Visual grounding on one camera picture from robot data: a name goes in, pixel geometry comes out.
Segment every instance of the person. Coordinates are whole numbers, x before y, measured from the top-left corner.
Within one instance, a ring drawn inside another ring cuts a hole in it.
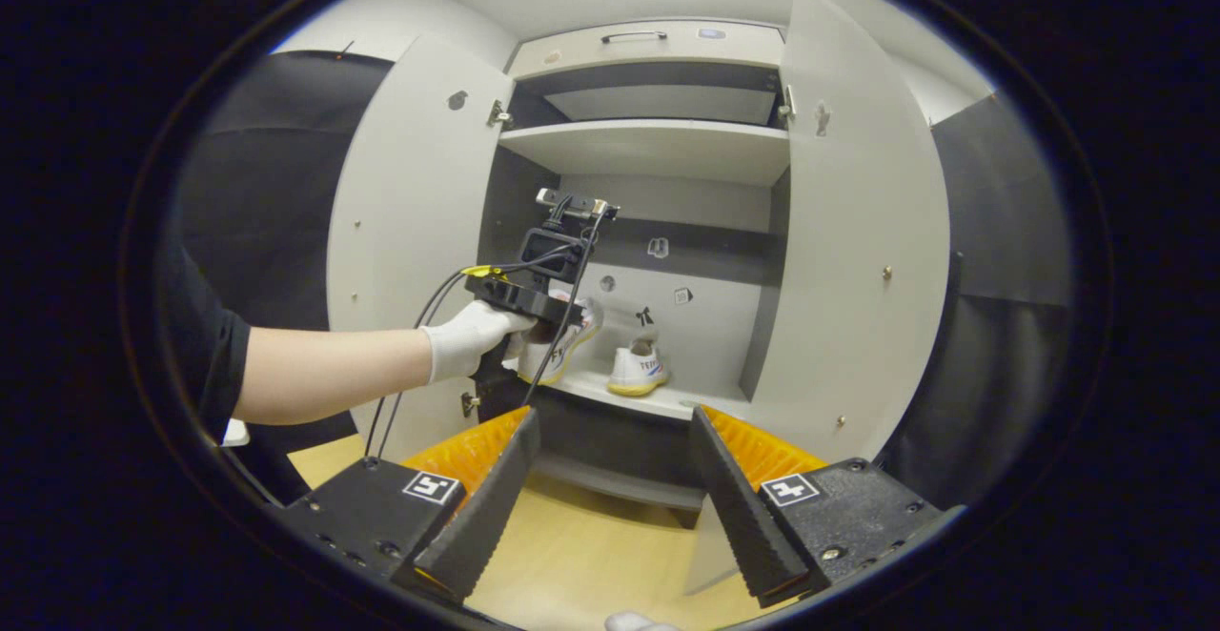
[[[305,424],[399,391],[470,376],[505,336],[536,323],[476,300],[448,322],[418,330],[253,327],[221,304],[187,253],[177,210],[159,244],[155,271],[170,355],[200,424],[217,443],[229,419]]]

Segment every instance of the wooden floor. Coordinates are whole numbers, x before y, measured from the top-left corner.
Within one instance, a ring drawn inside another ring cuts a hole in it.
[[[289,459],[317,487],[362,449],[351,436]],[[759,616],[741,574],[684,594],[694,541],[695,532],[669,509],[532,475],[466,605],[539,631],[599,630],[606,616],[622,610],[683,631]]]

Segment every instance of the hand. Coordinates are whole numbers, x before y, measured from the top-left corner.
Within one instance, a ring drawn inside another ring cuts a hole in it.
[[[475,300],[455,317],[440,326],[425,326],[432,343],[432,373],[428,383],[470,376],[478,369],[478,359],[505,336],[527,331],[538,320],[499,310]]]
[[[670,624],[658,624],[634,611],[620,611],[606,618],[606,631],[680,631]]]

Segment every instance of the black t-shirt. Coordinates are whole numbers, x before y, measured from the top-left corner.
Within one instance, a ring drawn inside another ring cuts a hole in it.
[[[242,392],[250,326],[221,305],[187,254],[177,210],[160,247],[156,281],[170,350],[200,424],[220,443]]]

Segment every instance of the sneaker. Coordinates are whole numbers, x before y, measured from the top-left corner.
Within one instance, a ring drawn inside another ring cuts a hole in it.
[[[606,389],[620,395],[637,398],[647,395],[670,380],[670,372],[661,362],[656,348],[656,336],[645,333],[631,342],[630,348],[619,348],[614,355],[614,373]]]
[[[558,288],[550,290],[550,297],[565,301],[570,298],[565,290]],[[550,355],[550,361],[547,362],[547,369],[542,372],[542,380],[538,381],[540,386],[549,386],[562,378],[577,345],[588,342],[601,328],[601,305],[593,298],[581,298],[576,300],[576,306],[584,309],[584,319],[581,320],[581,323],[567,326],[567,331],[559,339],[555,352]],[[547,356],[554,336],[555,327],[542,323],[526,334],[525,348],[521,350],[521,359],[517,360],[517,377],[527,383],[532,382],[534,375],[538,373],[538,366]]]

